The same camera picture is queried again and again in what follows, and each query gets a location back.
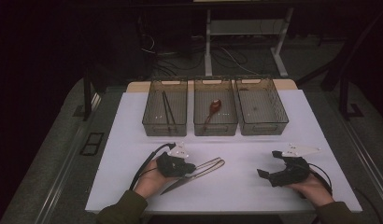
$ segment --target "dark background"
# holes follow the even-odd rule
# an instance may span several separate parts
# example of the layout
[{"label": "dark background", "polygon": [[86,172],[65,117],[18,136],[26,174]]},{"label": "dark background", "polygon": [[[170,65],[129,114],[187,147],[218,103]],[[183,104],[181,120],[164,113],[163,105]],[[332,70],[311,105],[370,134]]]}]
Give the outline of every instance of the dark background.
[{"label": "dark background", "polygon": [[[299,7],[289,34],[344,37],[348,29],[361,29],[375,11],[376,7]],[[161,48],[187,52],[190,35],[204,34],[198,33],[204,31],[205,14],[172,12],[149,14],[144,32],[157,37]],[[74,9],[60,0],[0,1],[0,218],[86,68],[98,91],[149,76],[151,58],[139,50],[136,15]],[[174,27],[183,29],[169,35]],[[168,44],[168,36],[177,36],[177,43]],[[383,19],[348,73],[383,115]]]}]

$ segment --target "table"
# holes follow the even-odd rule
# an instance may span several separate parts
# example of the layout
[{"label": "table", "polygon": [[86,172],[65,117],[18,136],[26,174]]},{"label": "table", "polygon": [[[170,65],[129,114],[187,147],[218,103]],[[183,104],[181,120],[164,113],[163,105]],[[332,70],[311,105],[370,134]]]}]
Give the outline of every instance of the table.
[{"label": "table", "polygon": [[282,171],[283,160],[272,157],[273,150],[284,150],[289,143],[319,147],[320,153],[304,158],[321,167],[333,183],[333,196],[346,202],[353,212],[362,210],[302,91],[294,83],[275,80],[281,101],[290,119],[282,135],[197,137],[193,134],[193,92],[188,100],[188,134],[185,137],[147,137],[142,117],[148,97],[148,82],[131,83],[123,94],[90,198],[89,212],[116,203],[129,188],[135,172],[148,155],[168,142],[184,142],[196,165],[222,157],[226,164],[211,174],[164,195],[149,199],[146,213],[157,214],[281,214],[313,212],[306,200],[291,189],[272,188],[259,178],[256,169],[270,173]]}]

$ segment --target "hand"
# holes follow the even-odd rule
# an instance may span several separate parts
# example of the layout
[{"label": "hand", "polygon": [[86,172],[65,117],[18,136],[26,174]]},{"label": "hand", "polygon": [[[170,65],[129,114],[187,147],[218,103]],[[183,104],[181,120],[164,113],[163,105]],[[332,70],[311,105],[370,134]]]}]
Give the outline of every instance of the hand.
[{"label": "hand", "polygon": [[312,174],[310,174],[305,181],[297,184],[290,184],[286,187],[301,192],[315,207],[334,202],[332,195]]},{"label": "hand", "polygon": [[134,192],[147,199],[155,194],[163,185],[175,180],[174,177],[165,177],[157,170],[156,159],[148,163],[134,188]]}]

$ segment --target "green sleeve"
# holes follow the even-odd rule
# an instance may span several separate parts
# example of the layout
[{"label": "green sleeve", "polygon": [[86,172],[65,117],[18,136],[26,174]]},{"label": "green sleeve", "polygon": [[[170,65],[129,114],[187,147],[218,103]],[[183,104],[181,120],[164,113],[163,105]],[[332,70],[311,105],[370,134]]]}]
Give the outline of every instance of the green sleeve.
[{"label": "green sleeve", "polygon": [[343,202],[328,203],[317,208],[322,224],[361,224]]},{"label": "green sleeve", "polygon": [[97,216],[97,224],[139,224],[139,218],[148,206],[139,194],[127,190],[120,200],[104,208]]}]

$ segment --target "floor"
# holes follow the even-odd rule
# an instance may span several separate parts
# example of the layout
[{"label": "floor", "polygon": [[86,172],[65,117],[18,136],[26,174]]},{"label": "floor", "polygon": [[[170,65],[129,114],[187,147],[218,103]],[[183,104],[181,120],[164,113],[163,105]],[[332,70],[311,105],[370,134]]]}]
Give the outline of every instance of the floor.
[{"label": "floor", "polygon": [[[204,53],[199,38],[195,37],[196,48],[188,57],[166,52],[166,56],[155,62],[152,75],[203,76]],[[274,38],[245,36],[213,41],[214,75],[253,72],[281,78],[269,50],[275,44]],[[281,57],[289,78],[297,80],[326,64],[337,54],[342,44],[324,43],[319,47],[318,39],[314,36],[287,39]],[[357,216],[364,223],[379,223],[375,209],[383,219],[383,189],[377,184],[377,177],[362,162],[363,158],[358,151],[361,148],[368,151],[383,178],[383,119],[358,87],[351,85],[349,102],[356,104],[364,117],[345,121],[337,111],[338,88],[327,92],[319,87],[324,75],[298,88],[305,92],[335,157],[350,185],[355,188],[363,209]],[[83,105],[82,80],[75,84],[1,223],[94,222],[95,214],[84,211],[84,207],[124,90],[125,87],[110,87],[104,94],[100,94],[95,98],[91,117],[83,121],[83,117],[78,114],[78,109]],[[95,156],[78,154],[87,133],[104,133],[103,142]],[[311,223],[314,215],[281,214],[280,218],[285,224],[307,224]],[[243,222],[256,223],[256,219],[247,217]]]}]

